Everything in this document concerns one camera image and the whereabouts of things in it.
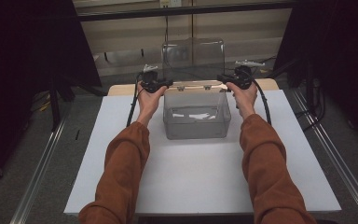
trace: orange shirt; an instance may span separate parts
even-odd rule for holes
[[[275,130],[258,115],[251,115],[241,125],[240,144],[255,223],[316,223],[290,178],[285,149]],[[149,152],[149,131],[138,122],[110,142],[95,202],[80,211],[81,223],[132,223]]]

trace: clear plastic box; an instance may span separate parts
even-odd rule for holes
[[[223,40],[168,41],[162,46],[162,58],[163,77],[174,81],[164,93],[167,138],[226,137],[231,115],[226,91],[216,81],[225,72]]]
[[[172,40],[162,45],[163,77],[173,81],[216,80],[225,73],[221,38]]]
[[[231,121],[226,92],[170,88],[164,93],[163,118],[168,139],[224,138]]]

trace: person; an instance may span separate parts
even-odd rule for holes
[[[255,84],[248,90],[232,83],[227,83],[227,87],[233,91],[243,118],[242,170],[249,185],[255,223],[316,223],[306,211],[302,195],[287,171],[282,141],[255,113]],[[139,91],[139,116],[108,145],[95,201],[80,211],[81,223],[132,223],[142,171],[150,153],[147,125],[166,89],[162,87],[155,93]]]

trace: black controller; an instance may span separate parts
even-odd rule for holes
[[[241,65],[234,69],[233,75],[217,75],[217,80],[223,84],[232,82],[242,90],[247,90],[252,85],[252,70],[248,66]]]
[[[166,86],[170,87],[173,84],[172,80],[158,79],[158,73],[155,71],[148,71],[142,74],[141,86],[150,93],[154,93],[159,88]]]

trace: white table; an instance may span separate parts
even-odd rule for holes
[[[265,91],[272,125],[287,150],[289,173],[311,212],[340,206],[282,91]],[[168,140],[162,121],[163,99],[149,123],[151,153],[141,180],[136,215],[186,216],[250,214],[253,208],[241,170],[241,117],[231,93],[231,122],[226,138]],[[131,96],[107,96],[64,213],[77,215],[94,200],[108,143],[125,126]],[[255,110],[265,117],[257,98]]]

